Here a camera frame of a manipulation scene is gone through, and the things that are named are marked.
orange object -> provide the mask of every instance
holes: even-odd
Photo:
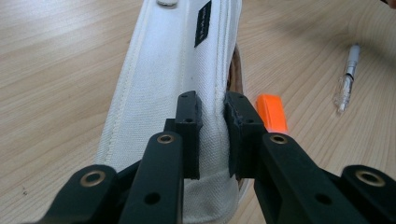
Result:
[[[257,98],[257,112],[269,133],[288,134],[285,112],[279,96],[261,94]]]

black label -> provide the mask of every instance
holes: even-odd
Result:
[[[198,12],[197,31],[195,33],[195,48],[201,44],[209,33],[210,11],[212,10],[212,1],[209,1]]]

pen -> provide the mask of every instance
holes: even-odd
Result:
[[[346,73],[340,77],[339,88],[334,96],[334,102],[338,105],[338,113],[343,113],[349,105],[352,84],[355,80],[356,66],[358,65],[359,53],[361,48],[358,44],[350,48],[349,56],[346,62]]]

white fabric pouch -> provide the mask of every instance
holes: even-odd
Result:
[[[202,100],[199,180],[185,180],[184,223],[225,223],[239,199],[228,170],[223,99],[241,0],[145,0],[106,119],[96,163],[118,172],[141,160],[149,138],[175,117],[177,97]]]

wood grain surface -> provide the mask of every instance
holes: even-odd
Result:
[[[92,163],[142,1],[0,0],[0,223],[38,220]],[[361,44],[351,104],[332,96]],[[282,97],[290,136],[339,175],[396,178],[396,10],[376,0],[244,0],[245,91]],[[231,223],[263,223],[250,186]]]

